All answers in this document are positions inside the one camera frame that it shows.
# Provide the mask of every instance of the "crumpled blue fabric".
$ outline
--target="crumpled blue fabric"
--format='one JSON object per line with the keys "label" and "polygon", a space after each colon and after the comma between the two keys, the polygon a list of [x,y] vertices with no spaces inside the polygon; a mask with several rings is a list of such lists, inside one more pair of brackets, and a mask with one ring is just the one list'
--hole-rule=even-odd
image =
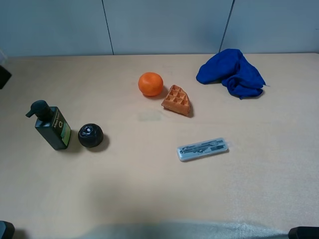
{"label": "crumpled blue fabric", "polygon": [[221,80],[228,92],[240,99],[261,95],[261,88],[266,84],[238,49],[226,49],[214,55],[200,67],[196,79],[202,84]]}

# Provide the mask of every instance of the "orange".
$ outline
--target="orange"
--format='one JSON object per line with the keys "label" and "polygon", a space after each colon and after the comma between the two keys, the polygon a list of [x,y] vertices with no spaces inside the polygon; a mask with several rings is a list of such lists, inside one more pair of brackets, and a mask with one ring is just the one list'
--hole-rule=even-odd
{"label": "orange", "polygon": [[157,96],[163,90],[163,79],[159,74],[146,72],[139,79],[139,89],[145,96]]}

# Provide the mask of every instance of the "waffle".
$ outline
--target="waffle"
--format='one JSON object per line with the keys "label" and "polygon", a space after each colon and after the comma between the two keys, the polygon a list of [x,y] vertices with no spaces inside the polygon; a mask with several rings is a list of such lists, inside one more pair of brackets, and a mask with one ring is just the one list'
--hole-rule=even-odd
{"label": "waffle", "polygon": [[186,92],[176,85],[172,85],[161,105],[168,110],[185,116],[188,116],[190,111],[189,98]]}

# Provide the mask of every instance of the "black ball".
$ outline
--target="black ball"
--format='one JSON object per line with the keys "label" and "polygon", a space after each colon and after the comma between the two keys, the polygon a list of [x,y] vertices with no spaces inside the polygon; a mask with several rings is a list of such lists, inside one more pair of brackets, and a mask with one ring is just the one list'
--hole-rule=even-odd
{"label": "black ball", "polygon": [[88,123],[81,127],[78,138],[84,147],[93,148],[103,141],[103,131],[98,125]]}

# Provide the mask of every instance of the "gray wall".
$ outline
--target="gray wall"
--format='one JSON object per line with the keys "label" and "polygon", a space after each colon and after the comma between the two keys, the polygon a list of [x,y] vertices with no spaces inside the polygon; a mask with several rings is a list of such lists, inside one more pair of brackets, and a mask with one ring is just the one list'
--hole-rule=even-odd
{"label": "gray wall", "polygon": [[223,49],[319,52],[319,0],[236,0]]}
{"label": "gray wall", "polygon": [[8,56],[112,54],[101,0],[0,0]]}
{"label": "gray wall", "polygon": [[4,62],[5,58],[6,58],[6,56],[4,55],[4,53],[0,49],[0,64]]}
{"label": "gray wall", "polygon": [[[0,0],[0,48],[8,56],[217,53],[232,2]],[[236,0],[222,49],[319,52],[318,9],[319,0]]]}

